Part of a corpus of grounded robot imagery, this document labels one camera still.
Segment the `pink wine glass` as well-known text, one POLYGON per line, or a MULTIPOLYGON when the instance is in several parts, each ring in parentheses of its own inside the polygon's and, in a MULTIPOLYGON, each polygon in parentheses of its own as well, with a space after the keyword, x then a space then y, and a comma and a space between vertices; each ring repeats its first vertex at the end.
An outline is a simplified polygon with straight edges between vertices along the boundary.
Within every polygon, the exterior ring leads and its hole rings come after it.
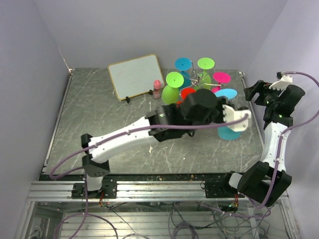
POLYGON ((212 77, 219 83, 219 86, 216 86, 211 90, 213 93, 218 92, 221 90, 222 85, 227 85, 231 81, 231 76, 225 72, 215 72, 212 77))

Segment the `blue wine glass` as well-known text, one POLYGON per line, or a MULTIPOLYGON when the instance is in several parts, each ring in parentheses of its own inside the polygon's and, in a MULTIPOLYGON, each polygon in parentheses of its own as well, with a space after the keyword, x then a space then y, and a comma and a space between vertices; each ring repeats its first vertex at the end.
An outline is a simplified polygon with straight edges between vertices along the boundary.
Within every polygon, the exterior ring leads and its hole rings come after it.
MULTIPOLYGON (((215 93, 217 97, 226 97, 228 100, 231 100, 237 96, 237 91, 235 89, 222 89, 215 93)), ((240 132, 235 132, 230 128, 223 126, 217 129, 218 136, 223 140, 236 140, 241 136, 240 132)))
POLYGON ((188 74, 188 70, 191 68, 192 63, 191 60, 186 57, 178 58, 175 61, 175 68, 183 75, 184 82, 179 87, 180 90, 189 87, 191 85, 190 75, 188 74))

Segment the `green wine glass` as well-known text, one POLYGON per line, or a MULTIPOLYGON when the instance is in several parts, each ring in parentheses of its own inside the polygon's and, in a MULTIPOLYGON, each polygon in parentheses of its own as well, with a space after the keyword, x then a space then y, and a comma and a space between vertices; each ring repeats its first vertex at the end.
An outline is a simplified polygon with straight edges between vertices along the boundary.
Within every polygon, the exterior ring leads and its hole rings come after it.
POLYGON ((170 72, 166 76, 167 85, 164 87, 161 99, 167 104, 173 104, 178 101, 179 98, 179 87, 184 83, 184 77, 179 72, 170 72))
POLYGON ((202 72, 197 75, 199 77, 199 86, 194 86, 194 89, 196 91, 202 88, 211 90, 212 79, 208 71, 214 68, 214 60, 208 57, 203 57, 197 61, 197 65, 200 69, 202 69, 202 72))

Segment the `red wine glass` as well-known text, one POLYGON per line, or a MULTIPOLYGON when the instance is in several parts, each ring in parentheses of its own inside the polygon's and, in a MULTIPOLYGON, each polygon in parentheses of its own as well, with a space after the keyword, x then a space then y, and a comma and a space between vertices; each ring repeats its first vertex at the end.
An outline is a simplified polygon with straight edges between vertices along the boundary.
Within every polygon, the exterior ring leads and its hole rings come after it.
POLYGON ((195 93, 196 90, 194 88, 184 88, 180 91, 181 100, 177 101, 176 104, 180 105, 188 95, 195 93))

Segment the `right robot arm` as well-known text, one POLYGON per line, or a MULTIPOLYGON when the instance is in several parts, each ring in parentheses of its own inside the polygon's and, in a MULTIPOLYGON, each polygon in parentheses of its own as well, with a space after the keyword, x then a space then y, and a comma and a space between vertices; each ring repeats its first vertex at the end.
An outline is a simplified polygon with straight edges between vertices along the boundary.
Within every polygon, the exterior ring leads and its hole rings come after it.
POLYGON ((258 94, 255 104, 265 107, 263 120, 265 142, 261 159, 245 173, 231 171, 220 184, 220 193, 231 197, 236 192, 269 207, 286 191, 292 182, 285 167, 285 151, 295 106, 305 95, 293 85, 289 75, 274 83, 258 81, 244 89, 247 101, 258 94))

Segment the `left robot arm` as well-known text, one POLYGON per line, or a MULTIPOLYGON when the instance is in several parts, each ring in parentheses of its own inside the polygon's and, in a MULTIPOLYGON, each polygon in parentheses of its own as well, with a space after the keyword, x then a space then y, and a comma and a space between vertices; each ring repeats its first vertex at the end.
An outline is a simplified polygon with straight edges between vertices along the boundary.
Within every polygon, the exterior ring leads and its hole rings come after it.
POLYGON ((82 165, 87 175, 84 192, 91 198, 101 194, 104 176, 110 173, 109 159, 142 144, 163 142, 194 136, 198 129, 212 123, 223 123, 226 97, 201 89, 189 94, 180 103, 160 106, 132 124, 103 136, 88 133, 81 136, 85 150, 82 165))

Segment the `chrome wine glass rack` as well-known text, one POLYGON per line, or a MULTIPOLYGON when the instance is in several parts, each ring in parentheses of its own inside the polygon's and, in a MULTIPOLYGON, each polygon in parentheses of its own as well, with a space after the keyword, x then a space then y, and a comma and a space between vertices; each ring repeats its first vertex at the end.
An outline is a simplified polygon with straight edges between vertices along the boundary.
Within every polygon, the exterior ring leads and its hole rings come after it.
MULTIPOLYGON (((194 88, 194 86, 199 86, 199 77, 197 75, 201 72, 196 73, 195 68, 194 68, 194 63, 192 61, 191 61, 191 63, 192 63, 192 66, 187 71, 188 74, 190 75, 191 85, 187 88, 194 88)), ((217 83, 217 84, 212 83, 211 85, 212 85, 212 87, 216 87, 216 86, 219 86, 219 83, 217 83)))

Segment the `small pink bottle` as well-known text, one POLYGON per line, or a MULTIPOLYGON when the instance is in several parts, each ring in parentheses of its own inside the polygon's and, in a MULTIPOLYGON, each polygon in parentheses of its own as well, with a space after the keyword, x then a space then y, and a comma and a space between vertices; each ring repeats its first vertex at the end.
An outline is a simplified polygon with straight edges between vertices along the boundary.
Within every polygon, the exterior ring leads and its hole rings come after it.
POLYGON ((161 97, 161 81, 155 80, 153 84, 153 97, 159 99, 161 97))

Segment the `small whiteboard with wooden frame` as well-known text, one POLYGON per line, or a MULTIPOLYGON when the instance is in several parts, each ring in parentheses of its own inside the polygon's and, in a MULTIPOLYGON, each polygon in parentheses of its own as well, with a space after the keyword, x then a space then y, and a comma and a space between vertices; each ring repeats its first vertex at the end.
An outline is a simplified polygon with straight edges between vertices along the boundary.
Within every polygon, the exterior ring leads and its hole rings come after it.
POLYGON ((154 81, 159 80, 161 87, 165 80, 155 54, 137 57, 108 66, 108 72, 120 101, 148 93, 154 89, 154 81))

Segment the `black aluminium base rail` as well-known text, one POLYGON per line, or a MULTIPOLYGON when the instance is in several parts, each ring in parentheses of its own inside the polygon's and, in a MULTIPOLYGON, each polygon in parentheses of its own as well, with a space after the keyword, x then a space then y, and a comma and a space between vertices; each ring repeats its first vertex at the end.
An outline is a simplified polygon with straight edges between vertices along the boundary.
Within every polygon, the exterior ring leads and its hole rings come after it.
MULTIPOLYGON (((222 190, 222 174, 110 175, 102 189, 89 193, 89 202, 180 202, 235 198, 222 190)), ((81 202, 83 176, 68 175, 58 180, 43 176, 32 183, 27 200, 35 202, 81 202)))

